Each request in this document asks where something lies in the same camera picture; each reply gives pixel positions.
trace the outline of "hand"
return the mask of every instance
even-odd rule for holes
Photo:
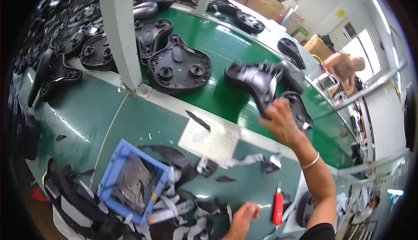
[[[259,117],[258,123],[270,130],[281,143],[293,148],[305,136],[293,119],[288,99],[283,97],[275,99],[273,105],[266,110],[266,114],[271,118],[271,121]]]
[[[244,204],[234,214],[231,228],[222,240],[244,240],[245,234],[249,229],[249,222],[251,218],[258,219],[258,213],[260,212],[261,208],[258,205]]]

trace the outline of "silver bracelet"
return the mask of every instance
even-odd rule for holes
[[[315,163],[316,163],[316,161],[318,161],[318,159],[319,159],[319,152],[318,152],[318,155],[316,156],[316,159],[315,159],[314,161],[312,161],[312,163],[311,163],[311,164],[309,164],[309,165],[307,165],[307,166],[301,166],[300,168],[301,168],[301,169],[307,169],[307,168],[308,168],[308,167],[310,167],[311,165],[315,164]]]

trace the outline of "workbench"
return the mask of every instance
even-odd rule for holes
[[[60,92],[50,102],[35,101],[34,106],[28,108],[27,98],[35,78],[35,71],[29,68],[24,73],[18,97],[24,108],[37,119],[39,144],[36,160],[26,162],[39,185],[42,185],[41,178],[50,158],[56,159],[61,167],[72,165],[76,175],[95,168],[94,177],[80,178],[91,186],[93,192],[122,138],[133,145],[172,146],[195,165],[199,158],[179,148],[177,143],[189,118],[185,109],[200,112],[223,121],[241,133],[234,153],[236,159],[255,153],[262,153],[266,157],[276,152],[283,153],[282,170],[269,175],[262,172],[260,163],[229,170],[218,168],[209,179],[197,176],[181,187],[201,197],[222,197],[233,211],[245,202],[259,204],[262,207],[260,218],[251,222],[247,239],[261,239],[274,228],[271,205],[277,183],[281,182],[282,190],[290,194],[293,200],[298,187],[300,165],[289,148],[275,142],[269,132],[257,125],[259,112],[253,98],[244,91],[228,86],[223,74],[233,61],[250,63],[268,59],[279,62],[280,58],[253,39],[176,8],[157,13],[155,18],[172,21],[173,34],[180,35],[189,46],[210,57],[212,76],[208,84],[197,92],[176,97],[152,90],[144,99],[126,91],[117,73],[89,71],[82,68],[79,59],[72,59],[69,64],[83,70],[82,81]],[[278,40],[273,39],[273,35],[266,30],[257,38],[265,39],[265,44],[271,48],[276,46]],[[143,82],[149,84],[144,71]],[[279,85],[277,94],[283,91],[284,88]],[[328,164],[336,181],[337,193],[347,191],[348,180],[337,177],[336,170],[353,165],[348,150],[355,139],[350,133],[344,138],[339,137],[340,131],[347,126],[309,83],[306,83],[302,99],[314,121],[314,129],[307,131],[307,136]],[[66,138],[55,142],[58,135],[65,135]],[[161,160],[157,153],[150,150],[145,152]],[[221,175],[237,181],[233,187],[228,183],[219,184],[215,179]],[[229,228],[228,224],[227,218],[216,220],[215,236],[222,236]],[[277,236],[280,236],[282,229],[279,229]],[[302,234],[303,231],[300,231],[292,235],[298,238]]]

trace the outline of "red utility knife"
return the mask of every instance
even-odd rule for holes
[[[283,215],[283,195],[281,194],[280,184],[277,185],[277,193],[275,194],[274,200],[274,213],[273,213],[273,223],[275,225],[281,225]]]

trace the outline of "yellow cable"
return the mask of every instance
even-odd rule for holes
[[[322,59],[320,58],[320,57],[318,57],[317,55],[313,55],[313,54],[311,54],[313,57],[315,57],[315,58],[318,58],[319,59],[319,61],[321,62],[321,64],[324,64],[323,62],[322,62]]]

